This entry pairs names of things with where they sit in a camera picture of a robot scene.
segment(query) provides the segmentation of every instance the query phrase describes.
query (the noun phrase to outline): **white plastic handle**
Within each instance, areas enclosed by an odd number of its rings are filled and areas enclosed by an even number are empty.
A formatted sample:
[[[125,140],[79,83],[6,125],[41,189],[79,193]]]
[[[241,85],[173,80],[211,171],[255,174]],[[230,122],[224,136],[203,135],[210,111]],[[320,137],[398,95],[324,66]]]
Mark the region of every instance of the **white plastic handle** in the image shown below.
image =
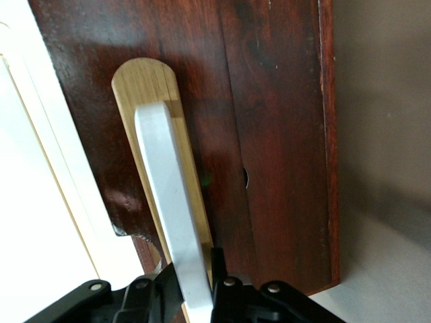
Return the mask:
[[[169,109],[139,106],[135,127],[160,222],[191,323],[209,323],[213,308]]]

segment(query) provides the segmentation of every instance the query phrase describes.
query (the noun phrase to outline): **metal screw head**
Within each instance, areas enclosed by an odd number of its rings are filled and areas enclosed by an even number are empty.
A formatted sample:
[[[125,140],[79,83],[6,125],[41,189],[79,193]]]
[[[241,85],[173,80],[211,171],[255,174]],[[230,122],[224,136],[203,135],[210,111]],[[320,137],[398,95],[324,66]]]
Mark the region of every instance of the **metal screw head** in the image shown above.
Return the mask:
[[[235,279],[228,277],[224,280],[223,284],[228,287],[233,286],[235,285]]]
[[[102,284],[101,283],[93,284],[93,285],[90,286],[90,290],[91,291],[98,291],[101,288],[102,288]]]
[[[135,285],[136,289],[142,289],[145,288],[148,285],[148,281],[140,281],[138,284]]]
[[[270,284],[268,286],[268,291],[270,293],[278,293],[280,291],[280,287],[277,284]]]

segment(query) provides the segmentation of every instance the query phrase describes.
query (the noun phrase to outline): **wooden board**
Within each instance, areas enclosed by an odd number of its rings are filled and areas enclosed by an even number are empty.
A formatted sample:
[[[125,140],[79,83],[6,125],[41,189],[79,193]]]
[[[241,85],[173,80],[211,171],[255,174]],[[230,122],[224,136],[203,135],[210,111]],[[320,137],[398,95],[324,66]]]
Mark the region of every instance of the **wooden board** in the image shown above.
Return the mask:
[[[180,158],[184,167],[186,186],[191,200],[193,215],[195,216],[199,239],[204,247],[206,259],[210,259],[210,250],[213,246],[213,242],[211,233],[209,232],[207,215],[203,205],[195,162],[191,152],[180,93],[173,70],[168,65],[155,59],[132,59],[122,64],[115,72],[112,78],[112,89],[119,106],[121,119],[123,120],[137,171],[147,197],[147,202],[156,225],[158,237],[162,243],[164,255],[167,261],[170,262],[169,250],[166,247],[166,240],[160,224],[160,218],[154,204],[147,172],[143,165],[134,121],[136,108],[142,104],[164,101],[168,106],[172,117]]]
[[[330,0],[30,5],[118,231],[162,249],[110,87],[125,61],[150,57],[176,74],[228,270],[307,293],[338,283]]]

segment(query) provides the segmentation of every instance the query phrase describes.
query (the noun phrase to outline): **black mechanism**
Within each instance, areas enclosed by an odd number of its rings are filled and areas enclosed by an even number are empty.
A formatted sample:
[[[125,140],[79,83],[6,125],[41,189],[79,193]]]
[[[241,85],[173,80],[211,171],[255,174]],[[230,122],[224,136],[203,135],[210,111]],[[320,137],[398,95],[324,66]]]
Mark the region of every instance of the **black mechanism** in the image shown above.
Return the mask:
[[[213,303],[211,323],[343,323],[282,281],[251,284],[229,276],[221,248],[211,251]],[[111,291],[93,280],[56,301],[26,323],[169,323],[183,303],[173,264],[159,275],[138,277]]]

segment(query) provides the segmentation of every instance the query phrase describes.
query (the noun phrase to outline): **dark wooden panel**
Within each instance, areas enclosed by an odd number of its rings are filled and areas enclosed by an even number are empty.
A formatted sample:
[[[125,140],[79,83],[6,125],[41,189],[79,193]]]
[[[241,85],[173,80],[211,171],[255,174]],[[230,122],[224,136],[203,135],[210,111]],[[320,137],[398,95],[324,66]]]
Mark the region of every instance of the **dark wooden panel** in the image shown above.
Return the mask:
[[[260,277],[311,292],[332,283],[318,3],[221,13]]]
[[[122,63],[151,57],[177,75],[228,270],[305,292],[338,280],[330,0],[30,5],[117,232],[161,250],[110,88]]]
[[[175,71],[211,231],[230,270],[257,276],[216,1],[31,0],[111,220],[158,237],[110,87],[134,57]]]

